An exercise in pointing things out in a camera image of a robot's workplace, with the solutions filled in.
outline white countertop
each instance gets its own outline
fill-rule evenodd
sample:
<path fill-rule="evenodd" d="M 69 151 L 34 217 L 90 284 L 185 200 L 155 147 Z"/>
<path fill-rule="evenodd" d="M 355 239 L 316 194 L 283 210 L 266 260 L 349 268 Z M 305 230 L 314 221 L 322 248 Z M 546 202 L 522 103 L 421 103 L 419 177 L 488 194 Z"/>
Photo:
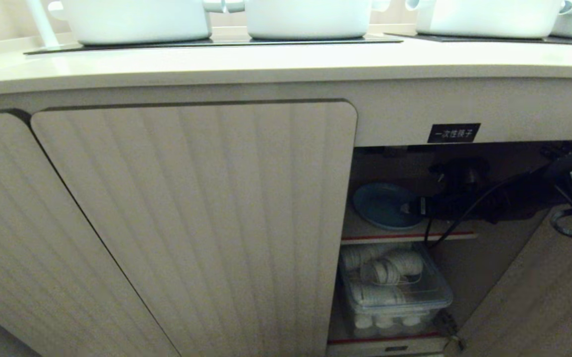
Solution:
<path fill-rule="evenodd" d="M 572 78 L 572 45 L 404 43 L 0 53 L 0 94 L 193 84 L 447 77 Z"/>

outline clear plastic container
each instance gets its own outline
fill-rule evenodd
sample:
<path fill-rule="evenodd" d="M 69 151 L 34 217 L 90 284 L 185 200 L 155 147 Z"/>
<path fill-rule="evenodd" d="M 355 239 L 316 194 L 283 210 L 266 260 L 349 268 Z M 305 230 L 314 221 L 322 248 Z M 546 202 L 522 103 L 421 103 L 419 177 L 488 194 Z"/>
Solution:
<path fill-rule="evenodd" d="M 453 293 L 424 245 L 372 245 L 341 248 L 342 300 L 354 336 L 398 337 L 428 332 L 438 311 L 453 302 Z M 401 278 L 386 280 L 398 272 Z"/>

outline ribbed cabinet door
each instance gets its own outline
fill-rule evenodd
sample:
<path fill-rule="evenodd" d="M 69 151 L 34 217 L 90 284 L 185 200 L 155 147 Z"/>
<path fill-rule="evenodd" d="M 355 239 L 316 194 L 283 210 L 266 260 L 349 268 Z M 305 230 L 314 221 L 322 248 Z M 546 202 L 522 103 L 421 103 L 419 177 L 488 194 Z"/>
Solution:
<path fill-rule="evenodd" d="M 177 356 L 30 129 L 0 114 L 0 325 L 44 357 Z"/>
<path fill-rule="evenodd" d="M 182 355 L 324 354 L 356 111 L 50 111 L 32 127 Z"/>

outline black label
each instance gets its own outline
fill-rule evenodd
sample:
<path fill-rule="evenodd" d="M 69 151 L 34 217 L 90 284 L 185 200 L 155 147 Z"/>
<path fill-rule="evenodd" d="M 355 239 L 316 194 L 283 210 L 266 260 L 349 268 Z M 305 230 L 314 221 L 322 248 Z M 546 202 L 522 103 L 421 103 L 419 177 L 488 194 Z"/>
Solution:
<path fill-rule="evenodd" d="M 473 142 L 480 124 L 434 124 L 429 134 L 429 144 L 443 142 Z"/>

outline shelf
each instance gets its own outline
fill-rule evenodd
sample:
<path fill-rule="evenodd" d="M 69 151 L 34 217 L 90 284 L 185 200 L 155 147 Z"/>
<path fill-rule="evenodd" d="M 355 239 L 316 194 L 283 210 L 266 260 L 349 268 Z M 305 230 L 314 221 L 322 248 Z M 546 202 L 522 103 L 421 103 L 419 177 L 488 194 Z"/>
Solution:
<path fill-rule="evenodd" d="M 411 337 L 354 339 L 347 332 L 340 303 L 332 303 L 326 357 L 381 357 L 417 353 L 440 353 L 447 344 L 446 337 L 436 332 Z"/>
<path fill-rule="evenodd" d="M 450 221 L 433 221 L 431 232 L 429 233 L 429 241 L 435 241 L 442 237 L 442 233 L 449 228 L 449 225 L 451 225 Z M 362 219 L 358 213 L 354 211 L 351 203 L 348 203 L 345 208 L 345 218 L 343 219 L 341 245 L 422 241 L 425 236 L 426 228 L 426 219 L 415 228 L 406 231 L 388 231 L 377 228 Z M 476 234 L 473 221 L 467 221 L 462 222 L 456 231 L 451 233 L 447 239 L 473 239 L 477 237 L 478 235 Z"/>

